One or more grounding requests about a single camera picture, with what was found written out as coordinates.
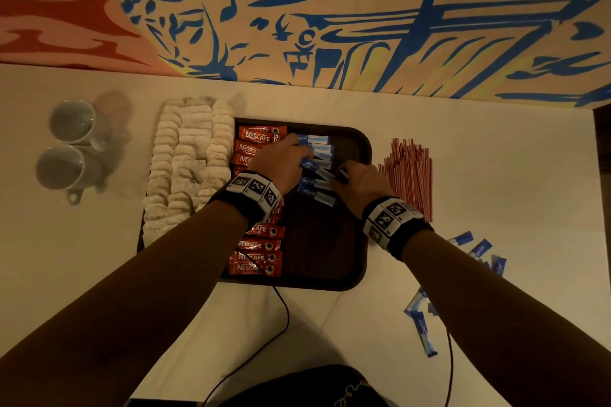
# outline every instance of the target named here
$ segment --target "hand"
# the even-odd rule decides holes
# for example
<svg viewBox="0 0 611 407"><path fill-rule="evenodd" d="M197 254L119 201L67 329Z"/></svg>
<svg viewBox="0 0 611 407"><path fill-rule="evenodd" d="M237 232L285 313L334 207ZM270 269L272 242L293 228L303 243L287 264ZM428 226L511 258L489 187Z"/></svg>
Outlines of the hand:
<svg viewBox="0 0 611 407"><path fill-rule="evenodd" d="M386 177L373 164L366 166L356 161L346 161L341 167L348 172L350 181L343 185L333 179L331 188L357 218L363 218L363 210L372 201L383 196L395 196Z"/></svg>
<svg viewBox="0 0 611 407"><path fill-rule="evenodd" d="M297 134L289 134L282 141L265 145L248 165L248 169L270 179L280 193L286 195L299 182L303 158L313 158L309 146L300 146Z"/></svg>

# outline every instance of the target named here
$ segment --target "person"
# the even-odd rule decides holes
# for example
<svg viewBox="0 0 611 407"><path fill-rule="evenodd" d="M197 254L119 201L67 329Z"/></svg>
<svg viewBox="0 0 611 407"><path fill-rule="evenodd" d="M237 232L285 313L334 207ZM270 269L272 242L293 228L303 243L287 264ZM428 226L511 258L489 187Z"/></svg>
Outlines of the person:
<svg viewBox="0 0 611 407"><path fill-rule="evenodd" d="M246 177L267 181L284 195L297 184L303 157L312 157L310 149L288 135L259 151ZM394 196L374 166L347 162L345 169L348 183L333 180L332 187L356 217ZM237 242L261 215L235 201L245 197L238 193L241 183L232 182L225 195L5 354L0 405L80 406L85 399L88 406L124 405L206 302ZM513 406L611 405L607 349L445 241L416 212L410 216L409 228L397 230L403 234L396 241L391 236L388 249L414 274L455 342L501 396ZM283 396L305 386L304 380L308 389L299 391L300 404L387 405L358 371L341 365L288 374L226 405L284 405L289 398ZM353 387L349 398L347 386Z"/></svg>

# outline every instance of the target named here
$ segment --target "person's left hand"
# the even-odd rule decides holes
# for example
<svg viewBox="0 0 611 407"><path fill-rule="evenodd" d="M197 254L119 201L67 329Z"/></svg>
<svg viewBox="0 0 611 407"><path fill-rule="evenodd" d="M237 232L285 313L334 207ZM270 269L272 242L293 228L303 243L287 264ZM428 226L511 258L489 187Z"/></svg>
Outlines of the person's left hand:
<svg viewBox="0 0 611 407"><path fill-rule="evenodd" d="M248 165L250 171L270 179L282 195L286 195L299 182L303 158L313 158L309 146L299 145L297 134L289 134L282 141L265 145Z"/></svg>

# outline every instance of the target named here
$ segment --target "table surface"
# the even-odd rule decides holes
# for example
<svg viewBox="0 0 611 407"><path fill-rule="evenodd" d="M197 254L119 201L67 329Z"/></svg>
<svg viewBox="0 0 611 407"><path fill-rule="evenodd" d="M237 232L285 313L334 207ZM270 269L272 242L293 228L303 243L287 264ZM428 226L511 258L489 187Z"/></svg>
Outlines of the table surface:
<svg viewBox="0 0 611 407"><path fill-rule="evenodd" d="M396 136L431 148L435 229L488 239L494 254L508 258L508 280L611 348L591 111L8 64L0 65L0 90L0 354L134 255L160 104L206 96L228 100L245 118L359 129L374 164ZM36 183L34 164L54 144L50 110L77 98L107 112L127 143L105 161L114 169L105 188L88 189L71 207ZM350 291L281 289L291 328L228 380L219 398L343 361L401 406L442 404L449 372L443 324L425 314L439 352L427 359L403 314L417 288L405 266L370 246L367 273ZM284 323L270 288L218 284L134 395L203 400ZM453 405L506 404L455 345L454 355Z"/></svg>

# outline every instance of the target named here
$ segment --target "black wristband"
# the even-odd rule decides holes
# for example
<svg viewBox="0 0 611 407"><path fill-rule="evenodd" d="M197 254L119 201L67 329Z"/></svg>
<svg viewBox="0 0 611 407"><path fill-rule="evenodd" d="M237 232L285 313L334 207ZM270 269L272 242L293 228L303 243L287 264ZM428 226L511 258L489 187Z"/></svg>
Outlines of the black wristband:
<svg viewBox="0 0 611 407"><path fill-rule="evenodd" d="M248 219L248 229L265 222L280 202L280 192L267 177L253 171L242 171L210 198L235 207Z"/></svg>
<svg viewBox="0 0 611 407"><path fill-rule="evenodd" d="M369 203L363 210L363 232L397 260L403 247L416 233L431 230L424 216L400 198L384 196Z"/></svg>

